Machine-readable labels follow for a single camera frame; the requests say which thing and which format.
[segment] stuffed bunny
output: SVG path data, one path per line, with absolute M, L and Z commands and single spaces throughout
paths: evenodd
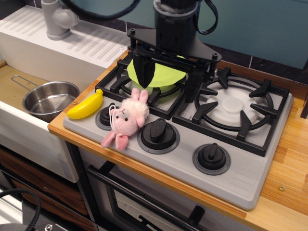
M 149 115 L 149 107 L 146 104 L 148 97 L 147 90 L 139 92 L 137 88 L 133 88 L 131 98 L 124 99 L 120 108 L 116 109 L 114 106 L 113 109 L 109 109 L 109 114 L 112 115 L 112 130 L 102 141 L 103 148 L 108 147 L 114 138 L 116 149 L 122 151 L 126 148 L 129 136 L 143 127 Z

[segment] black burner grate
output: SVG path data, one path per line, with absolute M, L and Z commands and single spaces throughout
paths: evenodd
M 126 84 L 132 80 L 128 77 L 128 74 L 125 73 L 125 71 L 131 60 L 132 57 L 130 54 L 123 60 L 119 60 L 117 66 L 95 86 L 95 89 L 103 90 L 104 97 L 108 97 L 119 102 L 122 102 L 125 98 L 129 97 L 131 95 L 131 90 L 126 87 Z M 162 92 L 161 88 L 153 88 L 153 91 L 151 95 L 149 95 L 148 99 L 150 113 L 167 120 L 171 119 L 176 109 L 184 99 L 184 89 L 184 79 L 175 83 L 174 87 L 166 92 Z M 178 96 L 174 99 L 174 102 L 168 109 L 163 110 L 156 106 L 159 99 L 168 97 L 172 94 L 178 94 Z
M 211 110 L 215 109 L 215 107 L 218 105 L 218 102 L 205 103 L 200 105 L 199 102 L 200 95 L 217 95 L 217 92 L 209 88 L 209 86 L 215 82 L 218 82 L 224 89 L 227 89 L 228 81 L 233 81 L 243 86 L 249 86 L 250 88 L 254 88 L 255 90 L 249 94 L 250 98 L 254 97 L 265 98 L 267 106 L 262 106 L 257 104 L 250 105 L 251 108 L 257 110 L 259 113 L 264 115 L 263 119 L 261 119 L 255 124 L 252 124 L 249 118 L 246 116 L 245 112 L 241 111 L 240 112 L 241 126 L 232 127 L 221 124 L 211 119 L 209 116 L 207 116 L 207 114 Z M 282 97 L 278 109 L 274 109 L 273 100 L 270 96 L 270 93 Z M 232 74 L 229 68 L 225 68 L 222 72 L 220 72 L 220 76 L 218 79 L 216 79 L 215 81 L 208 81 L 200 88 L 197 97 L 195 99 L 195 107 L 197 111 L 193 115 L 193 117 L 188 119 L 182 116 L 183 112 L 188 106 L 188 104 L 182 102 L 178 110 L 175 112 L 172 121 L 187 128 L 203 133 L 207 136 L 213 137 L 220 141 L 244 149 L 246 151 L 252 152 L 260 156 L 265 156 L 266 150 L 269 147 L 270 140 L 275 131 L 280 113 L 283 109 L 288 94 L 289 94 L 288 89 L 273 86 L 271 85 L 271 82 L 269 80 L 264 80 L 263 82 L 260 82 L 254 79 Z M 207 123 L 205 124 L 202 123 L 202 120 L 205 120 L 212 126 L 207 125 Z M 257 128 L 260 128 L 261 126 L 264 126 L 265 124 L 270 126 L 270 129 L 268 134 L 265 134 L 267 135 L 267 137 L 265 139 L 263 146 L 259 146 L 245 140 L 247 134 L 249 134 L 251 131 Z M 237 132 L 237 135 L 236 136 L 230 135 L 227 132 L 224 132 L 224 130 Z

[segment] oven window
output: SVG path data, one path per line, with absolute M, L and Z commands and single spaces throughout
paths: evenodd
M 131 200 L 120 192 L 107 190 L 114 215 L 126 219 L 132 225 L 145 231 L 182 231 L 181 228 L 158 214 Z

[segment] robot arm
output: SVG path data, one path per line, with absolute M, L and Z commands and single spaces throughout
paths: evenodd
M 185 101 L 191 103 L 202 83 L 215 75 L 216 63 L 221 55 L 204 45 L 196 32 L 209 34 L 217 26 L 218 13 L 211 2 L 205 0 L 212 9 L 216 21 L 206 31 L 199 30 L 198 18 L 202 0 L 154 0 L 156 12 L 155 29 L 131 29 L 129 52 L 132 54 L 139 84 L 146 88 L 152 81 L 155 63 L 184 71 L 188 74 L 185 85 Z M 70 0 L 63 0 L 73 12 L 90 21 L 110 20 L 131 12 L 140 2 L 134 0 L 131 5 L 113 15 L 100 15 L 77 7 Z

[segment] gray faucet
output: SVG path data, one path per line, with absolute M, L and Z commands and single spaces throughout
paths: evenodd
M 71 10 L 62 9 L 59 0 L 42 0 L 41 3 L 47 37 L 51 40 L 68 37 L 71 33 L 70 28 L 78 23 L 78 16 Z

